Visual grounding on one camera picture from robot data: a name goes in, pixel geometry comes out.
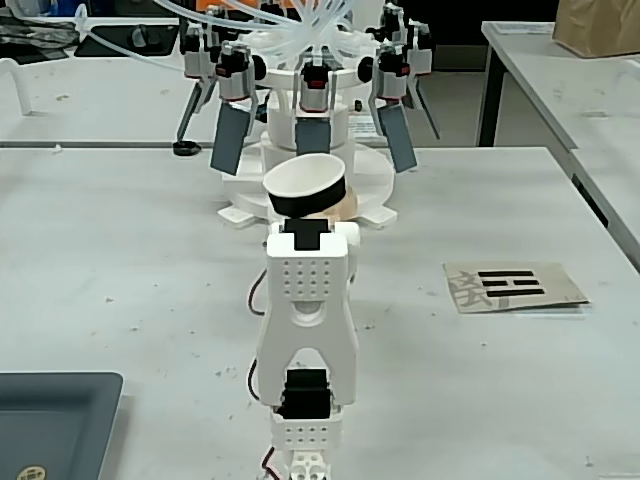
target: gray tray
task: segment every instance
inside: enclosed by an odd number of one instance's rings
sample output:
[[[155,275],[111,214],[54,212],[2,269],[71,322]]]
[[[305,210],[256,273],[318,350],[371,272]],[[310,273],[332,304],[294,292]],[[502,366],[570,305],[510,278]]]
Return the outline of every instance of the gray tray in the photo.
[[[98,480],[117,373],[0,373],[0,479]]]

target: sticker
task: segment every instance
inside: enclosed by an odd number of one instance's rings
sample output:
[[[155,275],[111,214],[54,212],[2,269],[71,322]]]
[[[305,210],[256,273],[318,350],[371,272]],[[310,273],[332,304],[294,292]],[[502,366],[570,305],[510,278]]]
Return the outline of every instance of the sticker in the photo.
[[[16,477],[16,480],[46,480],[46,478],[47,471],[42,467],[34,465],[22,470]]]
[[[351,115],[349,117],[349,133],[353,138],[380,138],[371,115]]]
[[[551,35],[554,22],[493,22],[500,35]]]
[[[444,269],[449,292],[460,313],[589,302],[557,263],[447,263]]]

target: white table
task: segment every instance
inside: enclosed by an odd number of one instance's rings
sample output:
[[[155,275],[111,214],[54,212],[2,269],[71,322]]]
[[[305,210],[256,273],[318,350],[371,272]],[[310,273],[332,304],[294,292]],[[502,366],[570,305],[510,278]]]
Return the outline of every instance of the white table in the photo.
[[[96,19],[91,25],[177,24],[175,19]],[[34,112],[21,116],[10,76],[0,77],[0,146],[170,147],[194,81],[128,58],[69,58],[23,66]],[[182,66],[176,41],[163,63]],[[209,145],[217,94],[194,115],[186,138]]]
[[[206,157],[0,158],[0,365],[126,376],[106,480],[253,479],[269,442],[244,376],[265,229],[220,222]],[[419,157],[398,179],[398,224],[364,232],[359,398],[335,478],[640,471],[636,272],[545,150]],[[484,260],[560,261],[593,305],[461,316],[442,263]]]
[[[485,22],[489,41],[485,102],[478,144],[493,145],[502,76],[510,72],[567,152],[575,148],[640,145],[640,83],[622,82],[614,91],[621,57],[581,59],[550,34],[498,33]],[[640,59],[639,55],[624,59]],[[631,105],[625,111],[620,104]]]

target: brown paper bag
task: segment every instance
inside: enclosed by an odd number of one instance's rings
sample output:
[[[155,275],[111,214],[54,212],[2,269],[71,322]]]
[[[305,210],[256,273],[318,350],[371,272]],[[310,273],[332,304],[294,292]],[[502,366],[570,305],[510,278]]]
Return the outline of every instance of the brown paper bag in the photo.
[[[640,0],[560,0],[553,38],[583,57],[640,52]]]

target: floor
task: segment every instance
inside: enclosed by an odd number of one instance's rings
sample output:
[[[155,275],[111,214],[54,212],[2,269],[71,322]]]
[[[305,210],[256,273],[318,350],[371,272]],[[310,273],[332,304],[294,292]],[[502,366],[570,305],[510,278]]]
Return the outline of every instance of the floor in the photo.
[[[409,112],[414,145],[416,147],[474,146],[484,74],[437,72],[424,81],[425,91],[440,122],[442,139],[437,141],[434,138],[426,120],[420,114]],[[505,77],[496,145],[545,146],[553,154],[563,152],[560,143],[509,74]]]

